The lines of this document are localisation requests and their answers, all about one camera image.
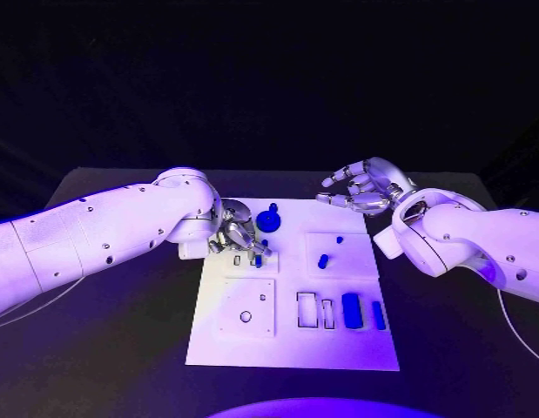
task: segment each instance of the rectangular slot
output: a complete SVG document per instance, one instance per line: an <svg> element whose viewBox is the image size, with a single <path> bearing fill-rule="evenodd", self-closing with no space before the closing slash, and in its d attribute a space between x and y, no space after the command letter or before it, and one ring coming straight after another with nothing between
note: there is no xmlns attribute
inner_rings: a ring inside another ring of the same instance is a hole
<svg viewBox="0 0 539 418"><path fill-rule="evenodd" d="M386 329L385 315L382 314L382 306L377 301L372 302L373 319L376 321L376 328L382 331Z"/></svg>
<svg viewBox="0 0 539 418"><path fill-rule="evenodd" d="M326 329L334 329L334 309L331 307L331 300L321 301L323 306L323 327Z"/></svg>
<svg viewBox="0 0 539 418"><path fill-rule="evenodd" d="M344 293L341 295L341 313L344 314L344 326L350 329L363 327L363 318L360 316L359 295Z"/></svg>
<svg viewBox="0 0 539 418"><path fill-rule="evenodd" d="M297 292L298 327L318 328L317 298L314 293Z"/></svg>

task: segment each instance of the blue object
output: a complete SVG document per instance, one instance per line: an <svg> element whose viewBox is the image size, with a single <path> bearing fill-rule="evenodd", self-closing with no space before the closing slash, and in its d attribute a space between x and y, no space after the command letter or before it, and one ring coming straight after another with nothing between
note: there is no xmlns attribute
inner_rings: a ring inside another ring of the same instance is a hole
<svg viewBox="0 0 539 418"><path fill-rule="evenodd" d="M327 264L329 264L329 256L326 254L321 254L321 257L318 258L317 267L326 268Z"/></svg>
<svg viewBox="0 0 539 418"><path fill-rule="evenodd" d="M257 216L257 227L262 232L272 233L278 230L280 225L278 206L271 203L268 211L261 212Z"/></svg>
<svg viewBox="0 0 539 418"><path fill-rule="evenodd" d="M344 293L341 295L341 311L344 314L344 326L353 329L362 328L363 319L360 317L360 304L356 293Z"/></svg>
<svg viewBox="0 0 539 418"><path fill-rule="evenodd" d="M379 302L372 302L373 318L376 320L376 328L386 329L385 317L382 315L382 307Z"/></svg>

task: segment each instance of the dark wall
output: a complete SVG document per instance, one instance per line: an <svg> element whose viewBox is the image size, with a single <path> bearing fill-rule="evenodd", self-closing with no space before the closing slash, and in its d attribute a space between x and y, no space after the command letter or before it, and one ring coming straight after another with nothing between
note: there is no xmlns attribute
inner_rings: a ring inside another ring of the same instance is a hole
<svg viewBox="0 0 539 418"><path fill-rule="evenodd" d="M480 172L537 118L536 9L0 9L0 219L77 166Z"/></svg>

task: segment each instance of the table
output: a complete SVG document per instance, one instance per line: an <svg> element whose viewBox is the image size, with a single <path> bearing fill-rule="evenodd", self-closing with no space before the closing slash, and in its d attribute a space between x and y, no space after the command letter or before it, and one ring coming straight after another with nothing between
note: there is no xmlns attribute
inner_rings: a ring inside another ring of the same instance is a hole
<svg viewBox="0 0 539 418"><path fill-rule="evenodd" d="M79 168L48 207L150 182L161 171ZM329 174L205 172L223 197L284 199L311 199ZM474 174L409 177L494 209ZM375 234L388 215L366 224ZM382 401L444 416L539 415L539 361L504 323L494 289L462 268L431 278L405 256L388 260L375 252L401 372L185 366L202 260L179 260L176 245L163 243L0 329L0 416L193 417L310 396ZM539 304L513 295L504 300L519 332L539 345Z"/></svg>

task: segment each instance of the peg board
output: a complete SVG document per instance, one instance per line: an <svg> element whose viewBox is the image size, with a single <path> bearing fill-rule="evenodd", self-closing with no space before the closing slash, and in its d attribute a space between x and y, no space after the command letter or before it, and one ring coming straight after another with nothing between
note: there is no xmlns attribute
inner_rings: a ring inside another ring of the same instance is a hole
<svg viewBox="0 0 539 418"><path fill-rule="evenodd" d="M398 371L363 215L308 199L232 199L252 219L269 203L278 205L280 229L257 232L274 255L261 268L244 252L225 250L205 259L185 363ZM321 254L326 269L317 267ZM317 327L298 326L297 293L316 294ZM344 293L359 296L359 329L344 327ZM324 327L323 300L331 300L334 329ZM372 301L382 305L386 330L377 330Z"/></svg>

